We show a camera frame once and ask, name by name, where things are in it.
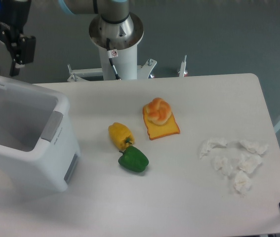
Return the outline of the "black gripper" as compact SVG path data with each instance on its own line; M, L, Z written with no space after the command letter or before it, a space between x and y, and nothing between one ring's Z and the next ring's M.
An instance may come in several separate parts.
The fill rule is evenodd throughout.
M19 75L21 68L34 61L36 38L26 36L23 31L30 7L30 0L0 0L0 41L12 58L11 77Z

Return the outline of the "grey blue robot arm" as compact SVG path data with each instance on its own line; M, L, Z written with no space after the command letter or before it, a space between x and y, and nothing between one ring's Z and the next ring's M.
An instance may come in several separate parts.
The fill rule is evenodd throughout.
M20 67L32 63L36 38L24 34L30 0L0 0L0 41L12 58L10 76L19 75ZM127 0L60 0L60 7L68 14L100 14L109 23L121 23L129 16Z

